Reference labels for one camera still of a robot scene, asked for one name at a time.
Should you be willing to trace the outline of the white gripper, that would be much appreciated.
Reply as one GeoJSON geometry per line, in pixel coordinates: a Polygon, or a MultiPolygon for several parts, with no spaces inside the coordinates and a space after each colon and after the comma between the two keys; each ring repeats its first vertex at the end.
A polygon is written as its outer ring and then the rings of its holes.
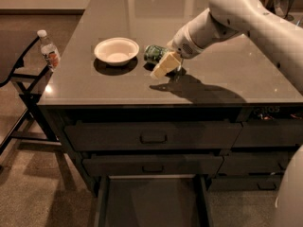
{"type": "Polygon", "coordinates": [[[167,52],[160,62],[155,65],[151,72],[151,77],[160,79],[179,67],[183,59],[192,59],[201,54],[205,50],[202,39],[203,34],[203,26],[186,24],[181,27],[167,44],[171,51],[167,52]]]}

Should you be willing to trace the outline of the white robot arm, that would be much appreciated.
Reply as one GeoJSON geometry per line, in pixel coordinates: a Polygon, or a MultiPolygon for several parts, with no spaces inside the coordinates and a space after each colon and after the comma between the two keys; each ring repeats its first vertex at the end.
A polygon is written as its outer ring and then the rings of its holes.
{"type": "MultiPolygon", "coordinates": [[[[214,43],[239,33],[303,93],[303,28],[268,11],[259,0],[209,0],[208,8],[189,21],[168,42],[169,51],[151,72],[159,79],[214,43]]],[[[288,164],[276,197],[273,227],[302,227],[302,151],[288,164]]]]}

